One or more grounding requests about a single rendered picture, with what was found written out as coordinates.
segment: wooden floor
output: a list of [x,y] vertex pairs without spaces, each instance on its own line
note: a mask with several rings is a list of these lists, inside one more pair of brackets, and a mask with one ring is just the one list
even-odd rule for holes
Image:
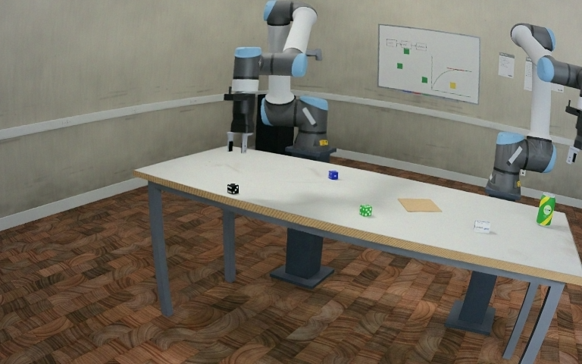
[[[340,158],[332,163],[483,193]],[[174,314],[160,313],[145,188],[0,232],[0,363],[502,363],[526,284],[499,278],[489,337],[445,328],[470,272],[326,240],[314,290],[269,278],[285,229],[236,218],[224,281],[221,211],[163,194]],[[535,205],[533,199],[522,203]],[[558,206],[579,251],[582,210]],[[567,285],[538,363],[582,362],[582,288]]]

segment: yellow and green can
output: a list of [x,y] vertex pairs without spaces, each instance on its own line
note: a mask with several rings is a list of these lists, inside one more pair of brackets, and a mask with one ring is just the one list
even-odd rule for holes
[[540,198],[540,208],[537,210],[537,223],[542,226],[549,226],[552,223],[554,209],[555,196],[544,192]]

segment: blue joint cap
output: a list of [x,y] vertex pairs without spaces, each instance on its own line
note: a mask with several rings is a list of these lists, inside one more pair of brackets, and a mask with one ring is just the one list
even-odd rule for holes
[[548,166],[546,167],[546,169],[542,173],[548,173],[548,172],[551,172],[552,169],[554,169],[555,159],[556,159],[557,155],[555,152],[555,146],[552,145],[552,147],[554,148],[554,152],[552,153],[552,158],[549,160]]
[[554,79],[554,64],[549,58],[542,57],[537,62],[537,76],[542,81],[552,82]]
[[263,11],[263,20],[267,21],[267,19],[269,18],[269,15],[271,15],[271,11],[273,10],[273,7],[275,6],[275,0],[271,0],[269,2],[267,2],[267,4],[264,5],[264,11]]
[[253,58],[262,53],[261,47],[239,47],[234,51],[234,56],[237,58]]
[[327,100],[313,96],[301,96],[299,97],[299,99],[304,103],[311,106],[315,106],[316,108],[320,108],[321,110],[325,111],[329,110],[329,108],[327,107]]
[[305,53],[298,54],[291,65],[291,76],[303,77],[307,73],[307,55]]
[[507,131],[502,131],[497,134],[497,144],[504,146],[507,144],[519,143],[524,140],[524,136],[518,133],[509,133]]
[[549,29],[549,28],[546,28],[546,30],[549,33],[549,37],[552,39],[552,52],[553,52],[554,49],[555,49],[555,36],[554,36],[554,32],[552,32],[552,30]]
[[261,120],[263,120],[263,124],[272,127],[273,125],[269,122],[267,118],[267,111],[264,109],[264,99],[261,101]]

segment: cardboard square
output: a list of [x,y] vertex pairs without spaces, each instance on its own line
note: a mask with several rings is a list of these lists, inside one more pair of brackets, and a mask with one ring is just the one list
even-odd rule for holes
[[398,199],[408,212],[441,212],[432,199]]

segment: wall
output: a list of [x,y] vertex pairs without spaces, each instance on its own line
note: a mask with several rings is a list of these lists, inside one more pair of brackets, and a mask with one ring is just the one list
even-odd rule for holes
[[[531,92],[524,90],[526,54],[511,41],[511,28],[517,23],[549,27],[557,40],[553,55],[558,60],[582,64],[582,52],[574,46],[582,33],[582,23],[572,11],[580,6],[577,0],[559,2],[558,10],[553,2],[539,0],[360,0],[357,6],[345,1],[309,3],[318,11],[309,48],[322,48],[324,60],[310,60],[307,75],[293,81],[293,88],[303,91],[398,102],[529,130]],[[378,24],[480,37],[479,105],[378,87]],[[514,79],[497,75],[500,52],[515,55]],[[569,99],[575,104],[577,95],[574,89],[552,92],[552,135],[575,138],[575,117],[564,109]],[[330,142],[341,149],[485,178],[493,168],[496,130],[342,102],[330,104],[329,117]],[[582,199],[575,183],[582,179],[582,166],[567,165],[567,148],[557,147],[554,171],[527,173],[522,185]]]
[[[0,2],[0,129],[221,94],[264,1]],[[226,143],[227,102],[0,140],[0,218]]]

